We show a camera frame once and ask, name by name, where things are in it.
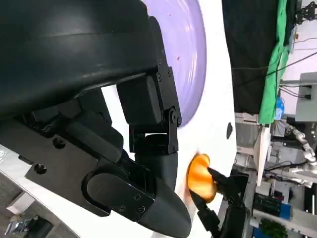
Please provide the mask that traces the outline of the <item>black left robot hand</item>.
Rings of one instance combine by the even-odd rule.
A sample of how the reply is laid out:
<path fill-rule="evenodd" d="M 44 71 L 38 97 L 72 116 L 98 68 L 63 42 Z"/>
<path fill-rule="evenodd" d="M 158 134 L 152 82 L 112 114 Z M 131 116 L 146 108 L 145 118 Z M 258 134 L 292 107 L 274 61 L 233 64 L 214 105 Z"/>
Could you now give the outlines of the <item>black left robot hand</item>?
<path fill-rule="evenodd" d="M 0 142 L 32 164 L 27 179 L 100 217 L 186 238 L 181 123 L 142 1 L 1 1 Z"/>

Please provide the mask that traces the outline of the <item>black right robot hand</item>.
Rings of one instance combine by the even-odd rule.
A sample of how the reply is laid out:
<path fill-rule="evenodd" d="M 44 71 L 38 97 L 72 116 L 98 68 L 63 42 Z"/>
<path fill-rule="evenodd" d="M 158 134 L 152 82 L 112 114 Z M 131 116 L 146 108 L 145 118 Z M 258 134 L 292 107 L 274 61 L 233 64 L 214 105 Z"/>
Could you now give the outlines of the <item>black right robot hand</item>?
<path fill-rule="evenodd" d="M 227 200 L 228 208 L 220 228 L 220 220 L 215 211 L 208 208 L 202 196 L 190 189 L 191 198 L 198 208 L 200 221 L 213 238 L 241 238 L 247 209 L 239 195 L 237 185 L 231 177 L 226 177 L 212 168 L 208 168 L 208 173 L 215 179 L 216 191 Z"/>

